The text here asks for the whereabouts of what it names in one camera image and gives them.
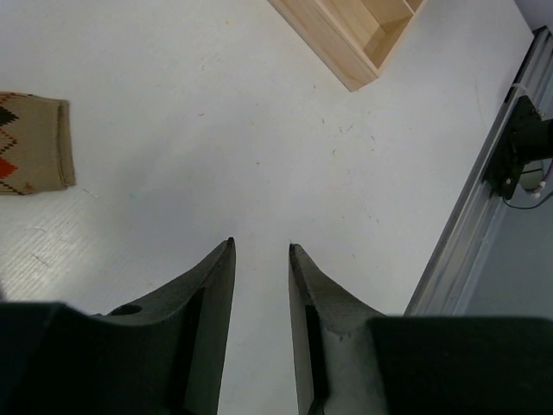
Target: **wooden box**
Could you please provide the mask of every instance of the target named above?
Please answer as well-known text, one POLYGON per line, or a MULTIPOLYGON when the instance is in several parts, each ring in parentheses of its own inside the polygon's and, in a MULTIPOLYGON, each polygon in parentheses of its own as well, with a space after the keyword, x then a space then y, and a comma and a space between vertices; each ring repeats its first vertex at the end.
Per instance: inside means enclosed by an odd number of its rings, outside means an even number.
POLYGON ((350 91, 380 76, 426 0, 270 0, 350 91))

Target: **red diamond pattern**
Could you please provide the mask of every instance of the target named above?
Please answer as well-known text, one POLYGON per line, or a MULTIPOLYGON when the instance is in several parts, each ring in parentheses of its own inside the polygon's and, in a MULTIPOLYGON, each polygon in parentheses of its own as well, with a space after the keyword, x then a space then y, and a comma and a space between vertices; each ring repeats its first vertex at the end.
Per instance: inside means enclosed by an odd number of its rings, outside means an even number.
POLYGON ((11 163, 8 163, 6 160, 0 157, 0 180, 5 179, 16 170, 17 170, 16 166, 14 166, 11 163))

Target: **scratch mark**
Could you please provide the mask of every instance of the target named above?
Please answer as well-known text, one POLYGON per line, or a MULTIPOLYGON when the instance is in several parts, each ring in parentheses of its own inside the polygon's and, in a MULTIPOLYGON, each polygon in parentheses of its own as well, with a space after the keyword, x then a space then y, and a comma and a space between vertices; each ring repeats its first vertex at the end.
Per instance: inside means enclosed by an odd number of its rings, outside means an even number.
POLYGON ((482 121, 482 125, 484 128, 486 128, 486 121, 484 119, 484 115, 482 114, 482 106, 480 105, 480 94, 478 92, 478 82, 474 80, 474 90, 476 91, 476 103, 478 104, 478 113, 480 115, 480 120, 482 121))
POLYGON ((92 193, 90 190, 87 190, 83 188, 83 192, 88 193, 90 196, 92 196, 94 199, 99 199, 94 193, 92 193))
POLYGON ((34 255, 33 253, 31 253, 31 256, 32 256, 34 259, 36 259, 38 262, 40 262, 41 264, 43 264, 44 266, 46 266, 47 268, 50 267, 50 265, 48 265, 48 264, 46 263, 46 261, 44 261, 44 260, 38 258, 38 256, 34 255))

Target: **patterned knit sock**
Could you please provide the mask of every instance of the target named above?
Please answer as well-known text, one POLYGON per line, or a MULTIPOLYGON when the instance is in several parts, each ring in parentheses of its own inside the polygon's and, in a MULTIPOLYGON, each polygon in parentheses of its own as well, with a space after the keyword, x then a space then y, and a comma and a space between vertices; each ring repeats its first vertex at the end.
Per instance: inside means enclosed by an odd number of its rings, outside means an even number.
POLYGON ((0 195, 32 195, 75 184, 69 103, 0 93, 0 195))

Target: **white table surface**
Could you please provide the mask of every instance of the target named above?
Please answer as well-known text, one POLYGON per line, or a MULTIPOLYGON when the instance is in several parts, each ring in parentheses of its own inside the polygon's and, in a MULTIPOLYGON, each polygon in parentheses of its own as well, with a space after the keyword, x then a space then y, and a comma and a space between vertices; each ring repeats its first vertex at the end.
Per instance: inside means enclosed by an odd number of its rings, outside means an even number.
POLYGON ((234 236, 219 413, 294 414, 289 242, 401 314, 531 38, 429 0, 349 93, 265 0, 2 0, 0 90, 71 101, 78 179, 0 200, 4 295, 105 313, 234 236))

